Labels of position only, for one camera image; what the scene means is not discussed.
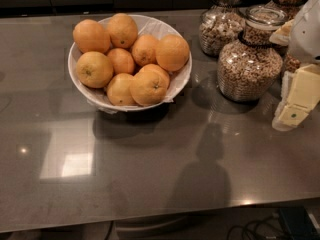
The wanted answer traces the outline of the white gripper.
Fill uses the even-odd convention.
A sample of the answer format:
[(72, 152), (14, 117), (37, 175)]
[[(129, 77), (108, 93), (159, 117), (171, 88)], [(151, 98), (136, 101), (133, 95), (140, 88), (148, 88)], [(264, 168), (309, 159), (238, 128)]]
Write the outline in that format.
[[(293, 20), (287, 21), (269, 38), (287, 46), (301, 63), (320, 63), (320, 0), (308, 0)], [(297, 128), (320, 102), (320, 66), (309, 64), (282, 78), (281, 98), (272, 121), (278, 131)]]

